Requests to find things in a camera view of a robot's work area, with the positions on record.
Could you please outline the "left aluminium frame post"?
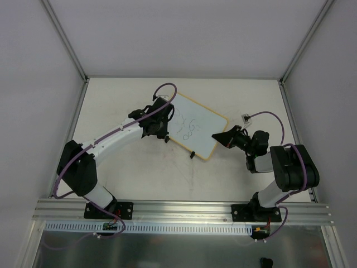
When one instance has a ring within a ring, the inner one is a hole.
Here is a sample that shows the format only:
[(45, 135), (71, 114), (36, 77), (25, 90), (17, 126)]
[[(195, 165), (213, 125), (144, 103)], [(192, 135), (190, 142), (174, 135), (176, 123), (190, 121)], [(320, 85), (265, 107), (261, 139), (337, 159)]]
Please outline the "left aluminium frame post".
[(67, 34), (64, 31), (64, 28), (49, 0), (40, 0), (40, 3), (42, 7), (44, 8), (44, 11), (46, 12), (47, 16), (49, 17), (49, 20), (51, 21), (55, 32), (57, 33), (61, 43), (63, 44), (70, 60), (75, 66), (76, 71), (78, 72), (79, 76), (81, 77), (81, 80), (86, 83), (88, 80), (88, 76), (75, 52), (73, 49), (73, 46), (67, 36)]

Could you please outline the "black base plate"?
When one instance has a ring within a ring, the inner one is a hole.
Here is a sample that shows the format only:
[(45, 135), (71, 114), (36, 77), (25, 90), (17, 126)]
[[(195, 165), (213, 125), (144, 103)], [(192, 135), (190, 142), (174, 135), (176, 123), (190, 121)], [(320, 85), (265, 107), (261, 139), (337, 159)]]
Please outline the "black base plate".
[(277, 207), (254, 207), (249, 204), (232, 204), (231, 215), (233, 222), (273, 222), (282, 221), (280, 210)]
[[(131, 220), (133, 214), (132, 202), (118, 202), (112, 201), (107, 207), (104, 208), (107, 212), (117, 215), (123, 220)], [(96, 208), (93, 204), (87, 203), (84, 210), (85, 219), (113, 219), (108, 213), (102, 212)]]

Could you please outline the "right aluminium frame post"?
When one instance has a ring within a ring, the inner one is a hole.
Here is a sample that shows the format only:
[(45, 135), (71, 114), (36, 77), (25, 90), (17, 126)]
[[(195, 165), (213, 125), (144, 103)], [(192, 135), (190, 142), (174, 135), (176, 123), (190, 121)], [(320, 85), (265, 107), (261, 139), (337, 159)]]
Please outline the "right aluminium frame post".
[(312, 24), (308, 28), (308, 31), (306, 32), (304, 38), (302, 39), (301, 43), (299, 44), (298, 49), (296, 50), (293, 58), (291, 59), (290, 63), (288, 64), (286, 70), (284, 71), (283, 75), (281, 76), (279, 82), (281, 84), (284, 84), (288, 77), (291, 75), (291, 73), (294, 70), (294, 67), (302, 57), (302, 54), (305, 52), (306, 48), (308, 47), (308, 44), (314, 37), (314, 34), (316, 31), (319, 29), (320, 25), (322, 24), (323, 20), (327, 16), (327, 13), (330, 11), (332, 5), (335, 3), (335, 0), (326, 0), (324, 1), (322, 7), (320, 8), (319, 12), (317, 13), (316, 17), (312, 21)]

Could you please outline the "yellow framed whiteboard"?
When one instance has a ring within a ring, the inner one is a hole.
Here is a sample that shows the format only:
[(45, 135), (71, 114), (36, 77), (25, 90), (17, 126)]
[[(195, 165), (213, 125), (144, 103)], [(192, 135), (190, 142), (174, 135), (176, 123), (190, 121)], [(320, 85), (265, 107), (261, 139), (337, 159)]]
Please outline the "yellow framed whiteboard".
[(217, 145), (212, 135), (226, 131), (229, 120), (180, 93), (171, 103), (175, 112), (168, 123), (170, 140), (194, 152), (195, 156), (208, 160)]

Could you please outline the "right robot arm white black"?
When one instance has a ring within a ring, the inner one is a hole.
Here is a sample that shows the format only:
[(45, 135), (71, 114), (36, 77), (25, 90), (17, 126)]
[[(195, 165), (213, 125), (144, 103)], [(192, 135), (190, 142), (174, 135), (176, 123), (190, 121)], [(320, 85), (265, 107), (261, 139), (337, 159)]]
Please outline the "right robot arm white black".
[(279, 204), (320, 182), (316, 165), (304, 145), (270, 146), (268, 132), (259, 130), (248, 136), (240, 126), (212, 137), (228, 149), (237, 147), (244, 151), (246, 167), (252, 174), (272, 173), (274, 176), (247, 204), (231, 205), (233, 222), (281, 222)]

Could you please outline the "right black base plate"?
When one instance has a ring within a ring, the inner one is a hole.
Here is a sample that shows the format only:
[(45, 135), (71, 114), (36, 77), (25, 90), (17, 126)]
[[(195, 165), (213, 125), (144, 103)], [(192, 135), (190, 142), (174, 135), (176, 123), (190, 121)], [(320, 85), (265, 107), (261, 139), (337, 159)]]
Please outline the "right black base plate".
[(231, 215), (233, 222), (273, 222), (282, 221), (280, 210), (277, 207), (254, 207), (249, 204), (232, 204)]

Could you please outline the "aluminium frame post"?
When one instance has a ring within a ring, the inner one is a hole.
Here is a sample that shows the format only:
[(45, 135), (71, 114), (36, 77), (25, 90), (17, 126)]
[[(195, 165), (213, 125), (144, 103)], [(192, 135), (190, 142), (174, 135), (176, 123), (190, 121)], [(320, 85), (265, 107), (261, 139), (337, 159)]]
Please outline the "aluminium frame post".
[(283, 75), (281, 76), (279, 82), (281, 84), (284, 84), (288, 77), (291, 75), (291, 73), (294, 70), (294, 67), (302, 57), (302, 54), (305, 52), (306, 48), (308, 47), (308, 44), (314, 37), (314, 34), (316, 31), (319, 29), (320, 25), (322, 24), (323, 20), (327, 16), (327, 13), (330, 11), (332, 5), (335, 3), (335, 0), (326, 0), (324, 1), (322, 7), (320, 8), (319, 12), (317, 13), (316, 17), (312, 21), (312, 24), (308, 28), (308, 31), (306, 32), (304, 38), (302, 39), (301, 43), (299, 44), (298, 49), (296, 50), (293, 58), (291, 59), (290, 63), (288, 64), (286, 70), (284, 71)]
[(44, 11), (46, 12), (47, 16), (49, 17), (49, 20), (51, 21), (55, 32), (57, 33), (61, 43), (63, 44), (70, 60), (75, 66), (76, 71), (78, 72), (79, 76), (81, 77), (81, 80), (86, 83), (88, 80), (88, 76), (75, 52), (73, 49), (73, 46), (67, 36), (67, 34), (64, 31), (64, 28), (49, 0), (40, 0), (40, 3), (42, 7), (44, 8)]

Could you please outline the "black object at bottom edge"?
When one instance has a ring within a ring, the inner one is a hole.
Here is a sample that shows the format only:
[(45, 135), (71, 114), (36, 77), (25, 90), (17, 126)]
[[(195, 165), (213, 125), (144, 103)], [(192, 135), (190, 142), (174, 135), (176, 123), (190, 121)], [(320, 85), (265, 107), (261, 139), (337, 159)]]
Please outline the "black object at bottom edge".
[(272, 268), (273, 267), (273, 260), (272, 259), (268, 259), (268, 258), (261, 258), (260, 260), (260, 266), (261, 268)]

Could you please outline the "aluminium mounting rail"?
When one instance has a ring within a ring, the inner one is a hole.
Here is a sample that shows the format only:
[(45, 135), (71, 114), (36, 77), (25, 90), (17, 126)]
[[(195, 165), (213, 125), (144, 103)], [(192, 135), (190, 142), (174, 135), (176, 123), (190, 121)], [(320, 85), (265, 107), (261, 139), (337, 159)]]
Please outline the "aluminium mounting rail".
[[(133, 200), (133, 207), (126, 208), (134, 222), (145, 223), (231, 223), (232, 202), (183, 202)], [(327, 204), (282, 203), (281, 216), (288, 209), (287, 225), (291, 226), (333, 226), (335, 219)], [(44, 198), (37, 201), (33, 220), (83, 221), (95, 208), (83, 199)]]

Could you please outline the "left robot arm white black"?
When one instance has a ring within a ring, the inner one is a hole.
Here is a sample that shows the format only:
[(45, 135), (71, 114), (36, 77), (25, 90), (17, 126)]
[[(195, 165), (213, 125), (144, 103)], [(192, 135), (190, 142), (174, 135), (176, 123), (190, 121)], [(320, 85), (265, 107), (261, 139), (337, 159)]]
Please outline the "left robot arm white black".
[(116, 128), (87, 142), (69, 141), (62, 152), (57, 174), (76, 194), (91, 202), (105, 218), (115, 215), (117, 199), (98, 180), (97, 167), (110, 154), (146, 136), (165, 139), (175, 108), (158, 97), (152, 105), (136, 109)]

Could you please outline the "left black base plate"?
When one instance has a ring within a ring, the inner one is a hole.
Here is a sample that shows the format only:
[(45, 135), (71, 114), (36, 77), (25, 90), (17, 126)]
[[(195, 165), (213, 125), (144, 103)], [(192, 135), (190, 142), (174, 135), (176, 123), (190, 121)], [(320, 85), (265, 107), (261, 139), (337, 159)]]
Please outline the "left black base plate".
[[(117, 215), (123, 220), (131, 220), (133, 214), (132, 202), (118, 202), (112, 201), (107, 207), (104, 208), (107, 212)], [(96, 208), (93, 204), (87, 203), (84, 210), (85, 219), (113, 219), (108, 213), (102, 212)]]

